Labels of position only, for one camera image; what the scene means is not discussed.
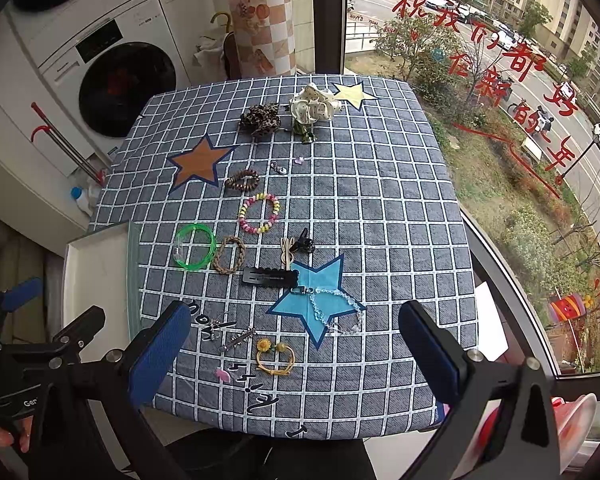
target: white box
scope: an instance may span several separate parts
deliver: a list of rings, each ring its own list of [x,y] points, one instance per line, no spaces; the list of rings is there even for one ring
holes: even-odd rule
[[[121,222],[67,245],[62,277],[62,326],[92,305],[104,310],[104,327],[80,352],[82,362],[99,361],[113,348],[125,349],[140,332],[138,253],[140,227]]]

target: street lamp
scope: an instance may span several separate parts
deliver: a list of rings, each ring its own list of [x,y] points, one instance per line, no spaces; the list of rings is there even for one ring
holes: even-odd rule
[[[573,164],[571,164],[567,170],[563,173],[563,174],[558,174],[555,177],[555,183],[560,186],[560,184],[562,184],[564,182],[564,178],[567,176],[567,173],[569,173],[573,168],[576,167],[576,165],[579,163],[580,159],[585,156],[585,154],[589,151],[589,149],[596,143],[595,140],[591,140],[591,142],[589,143],[589,145],[584,149],[584,151],[580,154],[580,156],[573,161]]]

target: brown beaded bracelet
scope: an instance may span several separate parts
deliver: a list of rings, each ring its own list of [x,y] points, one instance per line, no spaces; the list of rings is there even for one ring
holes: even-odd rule
[[[247,182],[238,182],[246,176],[251,177]],[[260,175],[254,170],[242,170],[225,180],[224,186],[238,191],[252,191],[258,187],[259,182]]]

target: pink charm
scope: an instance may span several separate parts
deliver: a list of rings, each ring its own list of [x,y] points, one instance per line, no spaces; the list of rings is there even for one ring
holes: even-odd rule
[[[216,368],[216,377],[218,377],[218,379],[220,379],[223,383],[231,382],[231,375],[222,370],[222,368]]]

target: orange star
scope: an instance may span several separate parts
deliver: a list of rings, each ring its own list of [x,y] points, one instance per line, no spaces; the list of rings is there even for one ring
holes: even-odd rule
[[[192,150],[179,155],[168,156],[167,160],[178,167],[171,191],[179,188],[192,178],[218,187],[216,164],[231,153],[234,148],[236,146],[215,148],[211,145],[209,136],[205,134]]]

